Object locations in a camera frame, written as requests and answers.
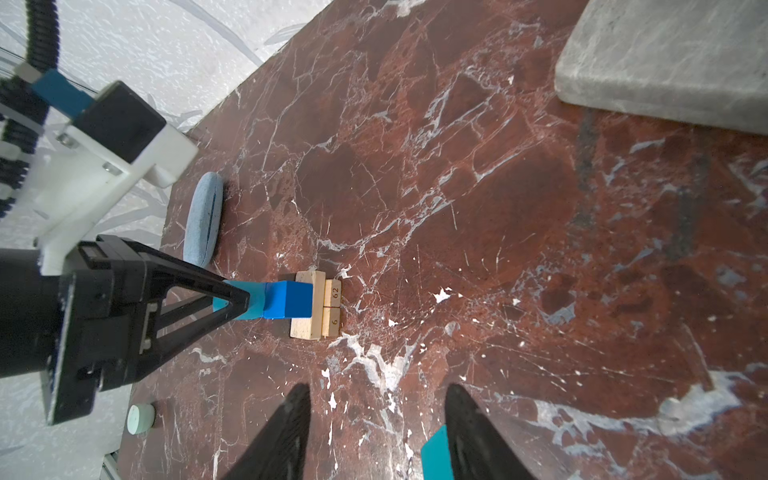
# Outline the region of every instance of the black cable hose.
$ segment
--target black cable hose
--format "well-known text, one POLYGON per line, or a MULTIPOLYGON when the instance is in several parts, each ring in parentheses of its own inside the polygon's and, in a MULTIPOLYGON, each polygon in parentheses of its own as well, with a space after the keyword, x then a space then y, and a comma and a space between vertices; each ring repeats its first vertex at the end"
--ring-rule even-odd
MULTIPOLYGON (((58 14, 55 0, 27 0, 26 61, 40 72, 58 65, 58 14)), ((44 124, 48 104, 31 91, 27 82, 17 76, 0 85, 0 103, 9 106, 37 124, 44 124)), ((2 140, 14 144, 26 154, 33 154, 38 144, 37 132, 8 119, 2 140)), ((0 157, 0 182, 14 189, 22 186, 29 165, 0 157)), ((15 199, 0 200, 0 218, 11 209, 15 199)))

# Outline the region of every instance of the white wall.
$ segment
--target white wall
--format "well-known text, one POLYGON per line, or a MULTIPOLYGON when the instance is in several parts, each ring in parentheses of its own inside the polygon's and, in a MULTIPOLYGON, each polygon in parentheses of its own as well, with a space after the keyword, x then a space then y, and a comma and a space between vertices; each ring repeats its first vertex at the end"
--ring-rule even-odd
MULTIPOLYGON (((59 70, 98 91, 120 79, 182 131, 197 123, 330 0, 58 0, 59 70)), ((0 74, 23 56, 23 0, 0 0, 0 74)), ((49 116, 50 141, 61 116, 49 116)), ((159 245, 168 191, 143 182, 91 232, 159 245)), ((17 208, 0 220, 0 248, 31 248, 41 219, 17 208)), ((96 479, 120 442, 130 387, 97 396, 94 412, 43 425, 37 374, 0 380, 0 478, 96 479)))

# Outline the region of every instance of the marble slab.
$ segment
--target marble slab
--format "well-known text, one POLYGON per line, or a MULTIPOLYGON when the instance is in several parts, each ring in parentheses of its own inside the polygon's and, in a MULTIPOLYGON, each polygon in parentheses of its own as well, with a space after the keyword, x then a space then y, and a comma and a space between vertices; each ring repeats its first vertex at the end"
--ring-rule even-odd
POLYGON ((768 3, 591 0, 555 69, 572 104, 768 134, 768 3))
POLYGON ((564 104, 585 1, 335 0, 194 129, 163 250, 343 283, 336 341, 232 322, 139 382, 126 479, 221 478, 297 382, 305 478, 421 478, 459 382, 539 478, 768 467, 768 138, 564 104))

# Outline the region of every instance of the gray stone slab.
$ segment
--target gray stone slab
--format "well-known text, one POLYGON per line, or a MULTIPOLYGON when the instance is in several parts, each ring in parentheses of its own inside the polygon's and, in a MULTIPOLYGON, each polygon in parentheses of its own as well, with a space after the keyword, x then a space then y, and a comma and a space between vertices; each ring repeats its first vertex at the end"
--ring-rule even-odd
POLYGON ((555 90, 568 103, 768 134, 768 1, 591 0, 555 90))

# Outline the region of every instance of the numbered wooden block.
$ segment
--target numbered wooden block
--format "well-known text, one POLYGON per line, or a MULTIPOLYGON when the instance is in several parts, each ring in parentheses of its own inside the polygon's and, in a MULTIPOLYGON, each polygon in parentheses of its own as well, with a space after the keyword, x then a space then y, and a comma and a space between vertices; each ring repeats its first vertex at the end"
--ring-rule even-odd
POLYGON ((334 306, 323 307, 323 336, 339 336, 341 309, 334 306))
POLYGON ((326 299, 323 306, 341 306, 341 280, 326 280, 326 299))
POLYGON ((312 284, 312 317, 291 319, 290 335, 295 339, 319 340, 323 332, 326 273, 318 270, 298 272, 296 282, 312 284))

